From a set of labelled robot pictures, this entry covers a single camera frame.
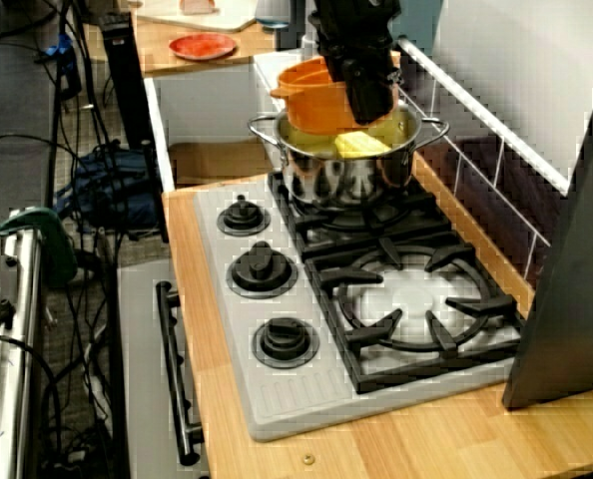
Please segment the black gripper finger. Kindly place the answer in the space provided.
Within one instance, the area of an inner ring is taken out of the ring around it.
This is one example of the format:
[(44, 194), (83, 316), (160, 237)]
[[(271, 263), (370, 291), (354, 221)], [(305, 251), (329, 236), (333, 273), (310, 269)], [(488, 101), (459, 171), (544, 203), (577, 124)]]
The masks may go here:
[(325, 64), (330, 78), (335, 82), (344, 82), (343, 62), (345, 60), (342, 52), (328, 52), (324, 56)]
[(343, 79), (355, 122), (368, 125), (388, 114), (394, 107), (391, 76), (396, 71), (386, 67), (365, 67), (360, 62), (343, 63)]

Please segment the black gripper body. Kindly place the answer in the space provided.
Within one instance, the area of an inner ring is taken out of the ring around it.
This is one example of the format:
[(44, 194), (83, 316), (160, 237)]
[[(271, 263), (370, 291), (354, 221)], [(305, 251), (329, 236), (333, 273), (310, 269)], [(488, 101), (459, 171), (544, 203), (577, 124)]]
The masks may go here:
[(360, 62), (363, 66), (396, 71), (391, 76), (397, 80), (397, 67), (391, 58), (393, 39), (390, 24), (398, 14), (372, 17), (343, 14), (336, 19), (324, 14), (315, 15), (317, 50), (323, 57), (328, 52), (342, 52), (344, 62)]

